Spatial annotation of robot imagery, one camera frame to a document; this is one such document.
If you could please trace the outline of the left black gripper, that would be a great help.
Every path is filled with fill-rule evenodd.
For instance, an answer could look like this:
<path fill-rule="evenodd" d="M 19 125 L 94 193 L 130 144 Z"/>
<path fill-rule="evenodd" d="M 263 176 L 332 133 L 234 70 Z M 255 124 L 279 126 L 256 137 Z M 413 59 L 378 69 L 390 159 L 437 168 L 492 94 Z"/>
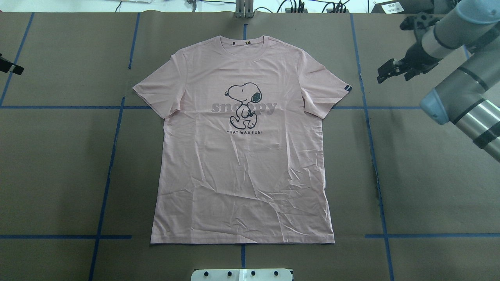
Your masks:
<path fill-rule="evenodd" d="M 0 54 L 0 71 L 4 73 L 14 73 L 16 75 L 22 75 L 24 71 L 24 67 L 16 65 L 9 60 L 5 59 L 2 57 L 2 54 Z"/>

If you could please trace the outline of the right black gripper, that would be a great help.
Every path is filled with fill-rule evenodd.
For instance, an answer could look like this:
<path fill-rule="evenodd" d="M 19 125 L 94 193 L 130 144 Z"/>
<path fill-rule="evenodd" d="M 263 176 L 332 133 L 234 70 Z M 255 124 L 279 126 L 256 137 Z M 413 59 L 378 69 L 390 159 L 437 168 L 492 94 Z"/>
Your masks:
<path fill-rule="evenodd" d="M 416 42 L 409 47 L 403 59 L 389 59 L 377 69 L 377 82 L 381 84 L 388 78 L 402 73 L 405 74 L 405 80 L 409 81 L 416 75 L 431 71 L 439 64 L 440 60 L 427 54 L 421 43 Z"/>

